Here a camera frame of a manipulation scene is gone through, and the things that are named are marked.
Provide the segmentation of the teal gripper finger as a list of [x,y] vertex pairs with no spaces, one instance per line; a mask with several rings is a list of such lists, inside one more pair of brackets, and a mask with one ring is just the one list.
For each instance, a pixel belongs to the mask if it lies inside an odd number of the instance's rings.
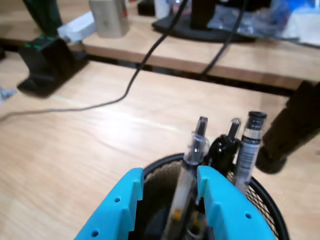
[[210,166],[197,168],[197,190],[216,240],[274,240],[256,207],[222,174]]
[[135,229],[137,203],[143,199],[144,169],[129,170],[93,212],[76,240],[127,240]]

